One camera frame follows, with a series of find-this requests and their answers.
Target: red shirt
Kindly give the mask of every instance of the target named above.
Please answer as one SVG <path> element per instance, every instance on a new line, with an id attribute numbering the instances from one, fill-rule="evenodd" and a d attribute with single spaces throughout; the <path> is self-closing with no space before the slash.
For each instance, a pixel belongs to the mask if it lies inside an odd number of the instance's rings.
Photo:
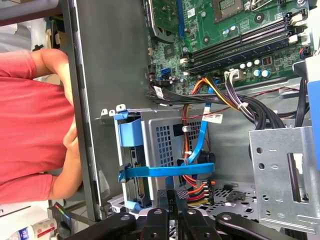
<path id="1" fill-rule="evenodd" d="M 0 53 L 0 204 L 47 200 L 74 110 L 62 86 L 32 80 L 27 51 Z"/>

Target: chip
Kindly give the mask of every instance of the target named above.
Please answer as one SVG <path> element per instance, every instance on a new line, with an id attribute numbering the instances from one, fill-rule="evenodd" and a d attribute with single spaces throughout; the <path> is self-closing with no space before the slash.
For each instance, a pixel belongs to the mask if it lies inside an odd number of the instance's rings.
<path id="1" fill-rule="evenodd" d="M 212 0 L 214 22 L 219 23 L 244 10 L 242 0 Z"/>
<path id="2" fill-rule="evenodd" d="M 262 59 L 263 66 L 268 66 L 272 64 L 272 58 L 270 56 L 267 56 Z"/>
<path id="3" fill-rule="evenodd" d="M 164 58 L 169 59 L 175 56 L 175 46 L 173 44 L 169 44 L 164 47 Z"/>

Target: screw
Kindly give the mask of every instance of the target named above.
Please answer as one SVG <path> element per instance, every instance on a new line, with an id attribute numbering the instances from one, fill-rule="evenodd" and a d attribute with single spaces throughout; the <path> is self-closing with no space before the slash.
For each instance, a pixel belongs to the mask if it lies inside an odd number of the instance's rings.
<path id="1" fill-rule="evenodd" d="M 156 211 L 154 211 L 154 214 L 162 214 L 162 211 L 160 209 L 157 209 Z"/>
<path id="2" fill-rule="evenodd" d="M 193 214 L 196 214 L 197 212 L 196 212 L 196 210 L 194 210 L 194 209 L 190 209 L 190 210 L 188 210 L 188 214 L 190 214 L 190 215 L 193 215 Z"/>
<path id="3" fill-rule="evenodd" d="M 231 220 L 231 216 L 230 216 L 230 215 L 227 215 L 227 214 L 222 215 L 222 218 L 223 218 L 224 220 Z"/>
<path id="4" fill-rule="evenodd" d="M 122 221 L 126 221 L 126 220 L 129 220 L 130 217 L 129 217 L 129 215 L 124 215 L 124 216 L 122 216 L 120 219 L 121 219 Z"/>

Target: person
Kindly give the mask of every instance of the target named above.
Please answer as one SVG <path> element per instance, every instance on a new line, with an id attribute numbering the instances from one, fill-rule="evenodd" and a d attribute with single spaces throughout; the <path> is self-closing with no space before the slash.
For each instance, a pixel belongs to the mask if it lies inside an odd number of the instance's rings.
<path id="1" fill-rule="evenodd" d="M 33 80 L 49 74 L 63 86 Z M 82 175 L 66 54 L 0 53 L 0 92 L 0 204 L 72 196 Z"/>

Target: ram slot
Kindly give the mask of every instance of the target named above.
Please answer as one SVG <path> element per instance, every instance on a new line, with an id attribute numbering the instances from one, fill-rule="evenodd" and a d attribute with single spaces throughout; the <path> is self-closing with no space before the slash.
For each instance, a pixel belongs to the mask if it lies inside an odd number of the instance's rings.
<path id="1" fill-rule="evenodd" d="M 235 43 L 241 42 L 243 38 L 247 38 L 249 36 L 256 35 L 260 32 L 264 32 L 268 29 L 282 26 L 283 24 L 287 24 L 287 26 L 291 26 L 292 23 L 294 23 L 294 22 L 292 22 L 292 19 L 298 15 L 301 15 L 301 17 L 305 18 L 308 16 L 308 12 L 304 9 L 301 9 L 300 11 L 297 11 L 295 13 L 287 13 L 287 14 L 285 14 L 285 16 L 278 18 L 277 20 L 274 20 L 272 22 L 266 23 L 266 24 L 259 26 L 257 28 L 246 31 L 246 32 L 240 34 L 239 36 L 235 36 L 235 37 L 230 38 L 226 41 L 223 41 L 223 42 L 217 43 L 215 45 L 211 45 L 211 46 L 208 46 L 208 47 L 203 48 L 201 50 L 195 51 L 192 53 L 192 58 L 197 58 L 197 57 L 199 57 L 203 54 L 206 54 L 208 52 L 214 52 L 215 49 L 217 49 L 217 48 L 222 48 L 224 46 L 229 46 L 229 45 L 233 46 Z"/>
<path id="2" fill-rule="evenodd" d="M 279 49 L 288 47 L 292 41 L 291 37 L 294 37 L 294 39 L 298 40 L 297 35 L 292 36 L 292 33 L 289 32 L 287 36 L 275 36 L 274 38 L 269 39 L 268 42 L 263 41 L 257 43 L 254 46 L 251 46 L 251 48 L 245 49 L 242 52 L 224 55 L 223 57 L 213 60 L 211 62 L 204 63 L 199 66 L 192 67 L 190 69 L 186 69 L 185 72 L 191 74 L 207 73 L 215 69 L 227 67 L 241 61 L 253 59 L 258 56 L 263 56 L 270 52 L 274 52 Z"/>
<path id="3" fill-rule="evenodd" d="M 220 55 L 221 53 L 225 53 L 226 51 L 230 52 L 232 50 L 244 47 L 245 45 L 250 44 L 252 42 L 259 41 L 263 38 L 268 38 L 272 35 L 277 35 L 285 31 L 288 31 L 287 24 L 282 24 L 270 29 L 265 29 L 264 31 L 259 31 L 256 34 L 250 34 L 249 36 L 243 37 L 241 40 L 238 40 L 237 42 L 233 42 L 223 47 L 217 47 L 206 53 L 203 53 L 202 55 L 193 57 L 193 61 L 196 63 L 196 62 L 204 61 L 206 59 L 212 59 L 215 56 Z"/>
<path id="4" fill-rule="evenodd" d="M 226 40 L 226 41 L 223 41 L 223 42 L 217 43 L 217 44 L 215 44 L 215 45 L 211 45 L 211 46 L 208 46 L 208 47 L 203 48 L 203 49 L 201 49 L 201 50 L 195 51 L 195 52 L 192 53 L 192 56 L 193 56 L 194 58 L 196 58 L 197 56 L 200 56 L 200 55 L 202 55 L 202 54 L 204 54 L 204 53 L 207 53 L 207 52 L 209 52 L 209 51 L 211 51 L 211 50 L 214 50 L 214 49 L 216 49 L 216 48 L 221 48 L 221 47 L 223 47 L 223 46 L 230 45 L 230 44 L 232 44 L 232 43 L 234 43 L 234 42 L 240 42 L 242 38 L 249 37 L 249 36 L 258 34 L 258 33 L 260 33 L 260 32 L 263 32 L 263 31 L 265 31 L 265 30 L 267 30 L 267 29 L 271 29 L 271 28 L 274 28 L 274 27 L 277 27 L 277 26 L 283 25 L 283 24 L 288 24 L 288 23 L 290 22 L 290 21 L 288 21 L 288 20 L 285 21 L 286 18 L 284 18 L 284 17 L 281 18 L 281 19 L 282 19 L 282 20 L 279 20 L 279 19 L 278 19 L 278 20 L 276 20 L 276 21 L 270 22 L 269 24 L 265 24 L 265 25 L 260 26 L 260 27 L 258 27 L 258 28 L 252 29 L 252 30 L 250 30 L 250 31 L 247 31 L 247 32 L 245 32 L 245 33 L 242 33 L 242 34 L 239 35 L 239 36 L 235 36 L 235 37 L 233 37 L 233 38 L 230 38 L 230 39 L 228 39 L 228 40 Z"/>

